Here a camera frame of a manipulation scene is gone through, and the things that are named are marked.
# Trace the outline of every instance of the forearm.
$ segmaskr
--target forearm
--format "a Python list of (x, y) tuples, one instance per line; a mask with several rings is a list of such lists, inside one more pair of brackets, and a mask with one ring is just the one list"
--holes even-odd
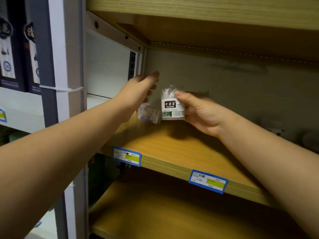
[(296, 221), (319, 237), (319, 155), (229, 110), (219, 137)]
[[(116, 131), (124, 111), (112, 99), (1, 147), (0, 232), (27, 233)], [(28, 218), (23, 224), (21, 215)]]

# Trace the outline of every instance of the hand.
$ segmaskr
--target hand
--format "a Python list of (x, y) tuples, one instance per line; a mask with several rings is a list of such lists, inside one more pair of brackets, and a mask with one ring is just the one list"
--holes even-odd
[(199, 93), (185, 93), (176, 91), (175, 97), (185, 104), (185, 121), (192, 124), (201, 132), (219, 137), (220, 125), (228, 109), (218, 105)]
[(125, 109), (125, 120), (130, 119), (132, 113), (136, 111), (143, 102), (147, 102), (146, 96), (152, 94), (151, 90), (156, 89), (155, 83), (159, 80), (160, 73), (155, 71), (145, 77), (139, 75), (131, 78), (120, 92), (114, 97)]

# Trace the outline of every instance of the black label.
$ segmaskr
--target black label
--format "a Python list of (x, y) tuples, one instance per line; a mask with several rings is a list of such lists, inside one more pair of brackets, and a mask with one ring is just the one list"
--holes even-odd
[(165, 108), (176, 108), (176, 101), (165, 101)]
[(34, 30), (33, 30), (33, 22), (30, 22), (29, 24), (26, 24), (24, 26), (24, 35), (28, 40), (31, 40), (32, 42), (35, 43), (34, 41)]
[(0, 17), (0, 38), (5, 40), (10, 37), (13, 33), (13, 28), (10, 22)]

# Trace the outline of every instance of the black box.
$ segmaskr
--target black box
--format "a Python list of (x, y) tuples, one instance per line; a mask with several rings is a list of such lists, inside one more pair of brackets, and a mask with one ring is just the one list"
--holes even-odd
[(0, 0), (0, 86), (27, 91), (24, 66), (24, 0)]
[(37, 50), (35, 46), (35, 36), (33, 21), (31, 19), (30, 11), (30, 0), (26, 2), (26, 25), (24, 26), (24, 48), (25, 48), (25, 59), (26, 59), (26, 76), (28, 79), (28, 92), (34, 94), (41, 94), (39, 68)]

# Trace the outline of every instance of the price label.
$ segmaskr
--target price label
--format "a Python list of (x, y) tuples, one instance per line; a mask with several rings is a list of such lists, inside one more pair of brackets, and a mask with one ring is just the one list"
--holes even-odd
[(193, 169), (188, 182), (223, 194), (228, 184), (228, 179)]
[(134, 166), (141, 166), (141, 153), (125, 148), (113, 147), (113, 158), (117, 161), (128, 163)]
[(5, 116), (5, 111), (0, 108), (0, 121), (7, 122), (7, 118)]

